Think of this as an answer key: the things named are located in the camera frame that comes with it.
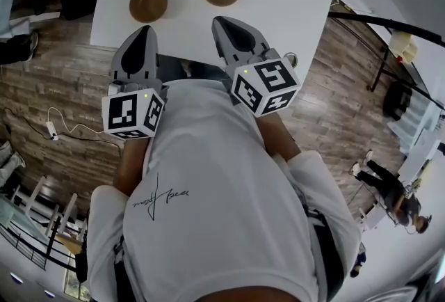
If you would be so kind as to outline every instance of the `person standing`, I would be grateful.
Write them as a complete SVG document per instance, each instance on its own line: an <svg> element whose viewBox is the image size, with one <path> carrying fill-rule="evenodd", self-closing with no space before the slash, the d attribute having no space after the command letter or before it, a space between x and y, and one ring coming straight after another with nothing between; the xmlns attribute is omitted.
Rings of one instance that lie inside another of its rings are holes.
<svg viewBox="0 0 445 302"><path fill-rule="evenodd" d="M377 165L373 160L373 151L369 150L363 163L380 178L362 171L359 162L351 169L357 180L377 189L384 199L389 212L405 227L413 225L419 234L423 234L430 223L430 219L420 216L421 205L412 192L407 192L402 183L386 168Z"/></svg>
<svg viewBox="0 0 445 302"><path fill-rule="evenodd" d="M114 185L92 193L92 297L128 301L120 283L136 301L318 301L316 218L303 201L331 230L323 269L338 268L335 277L349 274L361 238L320 154L301 152L276 113L234 106L223 71L195 63L186 79L174 65L167 72L182 79L168 84L156 136L127 141ZM128 278L115 265L119 244Z"/></svg>

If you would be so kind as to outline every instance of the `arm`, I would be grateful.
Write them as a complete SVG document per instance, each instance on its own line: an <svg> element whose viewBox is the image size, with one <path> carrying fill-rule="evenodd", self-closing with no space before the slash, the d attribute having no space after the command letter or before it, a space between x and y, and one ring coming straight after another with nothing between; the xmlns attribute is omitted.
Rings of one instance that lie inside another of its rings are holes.
<svg viewBox="0 0 445 302"><path fill-rule="evenodd" d="M339 186L316 151L305 151L287 162L288 169L307 205L322 213L334 237L347 274L357 259L362 233Z"/></svg>
<svg viewBox="0 0 445 302"><path fill-rule="evenodd" d="M394 209L392 212L395 216L398 216L398 211L400 210L404 199L405 199L405 194L401 195L400 198L397 200L396 205L394 205Z"/></svg>
<svg viewBox="0 0 445 302"><path fill-rule="evenodd" d="M113 186L127 196L131 196L134 189L142 180L144 156L148 142L148 138L128 140L125 142Z"/></svg>
<svg viewBox="0 0 445 302"><path fill-rule="evenodd" d="M289 161L301 153L278 114L268 114L257 118L256 121L270 156L278 154L284 160Z"/></svg>
<svg viewBox="0 0 445 302"><path fill-rule="evenodd" d="M91 195L86 254L90 293L98 301L118 301L113 247L123 235L127 201L111 186L99 186Z"/></svg>

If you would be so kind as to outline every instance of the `backpack strap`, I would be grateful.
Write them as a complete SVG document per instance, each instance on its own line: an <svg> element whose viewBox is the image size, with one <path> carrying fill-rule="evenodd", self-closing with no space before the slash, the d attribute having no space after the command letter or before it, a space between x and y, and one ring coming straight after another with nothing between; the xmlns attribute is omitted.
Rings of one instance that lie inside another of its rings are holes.
<svg viewBox="0 0 445 302"><path fill-rule="evenodd" d="M131 288L130 280L124 265L124 237L120 238L120 242L114 246L114 274L116 277L116 287L118 289L119 302L136 302L136 298Z"/></svg>
<svg viewBox="0 0 445 302"><path fill-rule="evenodd" d="M305 209L305 211L310 225L311 237L316 237L317 240L312 239L311 249L317 270L319 301L331 301L345 280L343 263L325 216L315 209ZM325 278L325 285L322 283L323 277Z"/></svg>

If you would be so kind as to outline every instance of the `black pants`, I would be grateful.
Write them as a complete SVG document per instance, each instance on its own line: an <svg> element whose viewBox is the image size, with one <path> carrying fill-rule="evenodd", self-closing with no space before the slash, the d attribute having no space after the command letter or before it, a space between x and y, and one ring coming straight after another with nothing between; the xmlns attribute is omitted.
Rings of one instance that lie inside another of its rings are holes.
<svg viewBox="0 0 445 302"><path fill-rule="evenodd" d="M29 35L19 35L0 42L0 65L8 65L26 61L31 54L31 38Z"/></svg>
<svg viewBox="0 0 445 302"><path fill-rule="evenodd" d="M386 198L389 192L400 187L401 183L386 168L377 165L372 160L368 162L368 167L380 176L381 180L363 171L360 171L356 178L369 186L375 187L383 198Z"/></svg>
<svg viewBox="0 0 445 302"><path fill-rule="evenodd" d="M440 143L437 149L445 156L445 143Z"/></svg>

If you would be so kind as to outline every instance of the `white t-shirt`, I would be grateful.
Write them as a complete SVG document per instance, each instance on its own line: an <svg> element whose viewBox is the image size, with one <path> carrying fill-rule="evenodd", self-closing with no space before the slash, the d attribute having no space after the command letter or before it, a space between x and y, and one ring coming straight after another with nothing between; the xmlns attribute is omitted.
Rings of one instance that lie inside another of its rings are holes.
<svg viewBox="0 0 445 302"><path fill-rule="evenodd" d="M139 301L194 302L246 286L317 301L307 217L289 173L309 205L335 227L349 271L359 229L320 156L305 152L280 167L264 150L254 118L232 105L221 83L174 82L142 182L130 198L111 186L92 195L93 298L117 300L113 246L123 234L124 262Z"/></svg>

